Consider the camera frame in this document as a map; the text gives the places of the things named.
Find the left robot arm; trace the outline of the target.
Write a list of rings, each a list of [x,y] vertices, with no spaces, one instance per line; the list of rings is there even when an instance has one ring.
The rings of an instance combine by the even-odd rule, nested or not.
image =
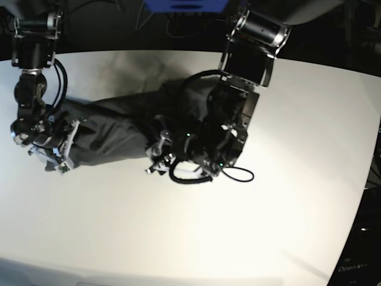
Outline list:
[[[274,62],[292,27],[313,21],[339,5],[339,1],[239,3],[218,68],[190,76],[177,91],[180,100],[195,81],[218,78],[206,97],[206,116],[174,133],[170,150],[173,161],[168,165],[172,181],[210,182],[235,167],[259,98],[255,88],[268,87]]]

